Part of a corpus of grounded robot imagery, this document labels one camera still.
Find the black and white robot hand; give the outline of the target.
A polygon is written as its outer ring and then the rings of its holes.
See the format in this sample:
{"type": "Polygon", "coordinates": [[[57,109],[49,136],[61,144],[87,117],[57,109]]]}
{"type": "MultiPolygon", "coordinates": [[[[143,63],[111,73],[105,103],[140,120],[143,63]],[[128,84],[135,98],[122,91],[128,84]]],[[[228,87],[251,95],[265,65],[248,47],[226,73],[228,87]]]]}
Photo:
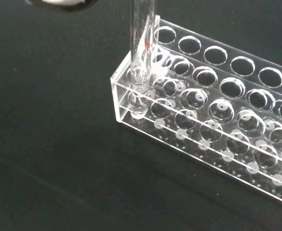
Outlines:
{"type": "Polygon", "coordinates": [[[24,0],[31,6],[48,11],[72,13],[92,7],[97,0],[24,0]]]}

